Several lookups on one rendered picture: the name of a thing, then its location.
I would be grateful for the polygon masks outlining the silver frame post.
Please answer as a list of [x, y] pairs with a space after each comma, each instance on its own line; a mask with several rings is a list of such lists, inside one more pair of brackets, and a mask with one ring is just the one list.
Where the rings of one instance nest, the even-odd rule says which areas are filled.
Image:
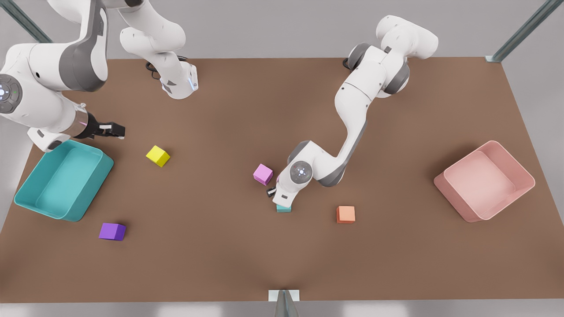
[[18, 6], [14, 0], [0, 0], [0, 7], [38, 43], [53, 43], [51, 38]]
[[545, 0], [544, 4], [528, 18], [495, 54], [485, 56], [485, 61], [488, 63], [501, 63], [562, 4], [564, 4], [564, 0]]
[[300, 300], [299, 290], [269, 290], [268, 301], [276, 302], [274, 317], [299, 317], [295, 302]]

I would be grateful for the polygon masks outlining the pink rectangular tray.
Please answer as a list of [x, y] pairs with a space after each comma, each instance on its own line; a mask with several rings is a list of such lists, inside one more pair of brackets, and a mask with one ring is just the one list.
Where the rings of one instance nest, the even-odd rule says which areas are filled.
[[535, 184], [534, 177], [494, 140], [434, 179], [437, 189], [468, 223], [495, 217]]

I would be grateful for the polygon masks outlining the yellow cube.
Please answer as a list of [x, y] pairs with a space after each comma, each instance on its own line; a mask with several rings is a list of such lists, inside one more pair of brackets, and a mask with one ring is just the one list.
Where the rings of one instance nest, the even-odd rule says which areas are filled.
[[163, 167], [171, 156], [158, 146], [153, 146], [151, 150], [145, 155], [151, 162], [159, 167]]

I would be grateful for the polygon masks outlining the pink cube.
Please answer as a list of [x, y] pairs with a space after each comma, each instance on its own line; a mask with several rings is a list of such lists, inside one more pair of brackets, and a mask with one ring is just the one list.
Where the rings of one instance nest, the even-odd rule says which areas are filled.
[[272, 169], [268, 168], [266, 165], [259, 164], [252, 176], [262, 185], [268, 185], [273, 175], [274, 171]]

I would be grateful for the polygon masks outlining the teal rectangular tray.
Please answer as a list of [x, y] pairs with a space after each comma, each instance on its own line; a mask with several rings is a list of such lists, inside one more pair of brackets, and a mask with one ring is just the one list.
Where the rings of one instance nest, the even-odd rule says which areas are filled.
[[114, 161], [98, 148], [67, 140], [44, 153], [16, 192], [16, 205], [53, 219], [79, 221]]

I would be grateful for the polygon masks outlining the purple cube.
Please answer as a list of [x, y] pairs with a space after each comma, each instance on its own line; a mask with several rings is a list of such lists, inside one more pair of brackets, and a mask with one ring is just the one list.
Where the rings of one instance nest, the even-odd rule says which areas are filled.
[[117, 223], [103, 223], [99, 233], [99, 239], [123, 241], [126, 232], [125, 225]]

